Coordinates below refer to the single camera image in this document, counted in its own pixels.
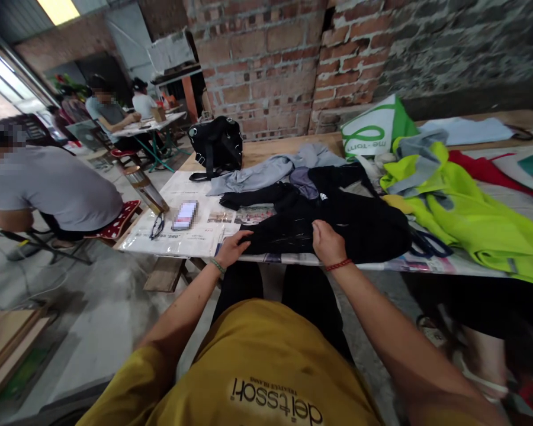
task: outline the green bracelet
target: green bracelet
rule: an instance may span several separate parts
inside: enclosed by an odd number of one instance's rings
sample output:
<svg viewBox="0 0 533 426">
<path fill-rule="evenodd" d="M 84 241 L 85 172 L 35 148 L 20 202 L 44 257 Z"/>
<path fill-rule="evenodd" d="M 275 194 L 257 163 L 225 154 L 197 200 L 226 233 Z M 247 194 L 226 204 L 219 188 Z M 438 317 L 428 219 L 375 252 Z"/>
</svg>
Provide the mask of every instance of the green bracelet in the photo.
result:
<svg viewBox="0 0 533 426">
<path fill-rule="evenodd" d="M 219 269 L 219 272 L 221 272 L 222 274 L 225 274 L 227 272 L 227 270 L 223 266 L 221 266 L 219 262 L 214 258 L 211 258 L 211 263 L 217 266 L 217 269 Z"/>
</svg>

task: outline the hand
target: hand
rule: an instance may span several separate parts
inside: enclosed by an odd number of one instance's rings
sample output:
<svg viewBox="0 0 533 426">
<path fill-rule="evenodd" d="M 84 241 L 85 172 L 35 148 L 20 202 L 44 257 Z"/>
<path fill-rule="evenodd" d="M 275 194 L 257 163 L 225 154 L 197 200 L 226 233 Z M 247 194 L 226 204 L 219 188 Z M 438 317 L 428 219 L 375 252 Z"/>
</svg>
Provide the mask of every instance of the hand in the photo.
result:
<svg viewBox="0 0 533 426">
<path fill-rule="evenodd" d="M 241 238 L 252 234 L 253 231 L 239 231 L 235 235 L 225 238 L 223 245 L 219 249 L 219 253 L 217 253 L 217 256 L 215 257 L 215 260 L 217 260 L 222 267 L 227 269 L 233 263 L 238 261 L 241 257 L 241 254 L 243 254 L 243 252 L 251 245 L 250 241 L 239 244 Z"/>
<path fill-rule="evenodd" d="M 348 258 L 345 253 L 345 240 L 333 230 L 329 223 L 315 220 L 312 226 L 314 227 L 314 251 L 324 266 L 331 266 Z"/>
</svg>

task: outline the smartphone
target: smartphone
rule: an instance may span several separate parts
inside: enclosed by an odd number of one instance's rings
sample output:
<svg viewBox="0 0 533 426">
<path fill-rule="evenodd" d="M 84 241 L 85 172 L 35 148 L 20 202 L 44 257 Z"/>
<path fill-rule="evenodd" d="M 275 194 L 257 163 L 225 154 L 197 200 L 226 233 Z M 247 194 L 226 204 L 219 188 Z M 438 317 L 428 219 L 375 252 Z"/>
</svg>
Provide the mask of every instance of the smartphone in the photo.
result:
<svg viewBox="0 0 533 426">
<path fill-rule="evenodd" d="M 190 228 L 197 210 L 197 201 L 183 202 L 172 224 L 172 231 L 184 231 Z"/>
</svg>

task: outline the gray stone wall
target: gray stone wall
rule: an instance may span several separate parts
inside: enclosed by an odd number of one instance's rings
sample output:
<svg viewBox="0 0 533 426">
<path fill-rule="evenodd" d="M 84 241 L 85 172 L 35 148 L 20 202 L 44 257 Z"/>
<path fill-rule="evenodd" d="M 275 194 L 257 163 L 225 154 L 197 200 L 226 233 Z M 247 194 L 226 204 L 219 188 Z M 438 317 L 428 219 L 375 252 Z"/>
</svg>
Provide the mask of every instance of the gray stone wall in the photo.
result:
<svg viewBox="0 0 533 426">
<path fill-rule="evenodd" d="M 375 98 L 533 79 L 533 0 L 413 0 L 395 10 Z"/>
</svg>

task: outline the yellow t-shirt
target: yellow t-shirt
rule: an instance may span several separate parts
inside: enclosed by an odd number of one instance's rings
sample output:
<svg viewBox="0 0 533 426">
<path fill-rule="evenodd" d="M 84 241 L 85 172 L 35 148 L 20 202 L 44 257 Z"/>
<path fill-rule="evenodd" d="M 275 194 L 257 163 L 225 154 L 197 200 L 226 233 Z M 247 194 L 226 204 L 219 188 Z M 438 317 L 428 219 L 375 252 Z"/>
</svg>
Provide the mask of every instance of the yellow t-shirt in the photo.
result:
<svg viewBox="0 0 533 426">
<path fill-rule="evenodd" d="M 169 368 L 153 347 L 134 352 L 78 426 L 383 424 L 357 370 L 276 302 L 254 299 L 224 312 L 166 393 L 159 373 Z"/>
</svg>

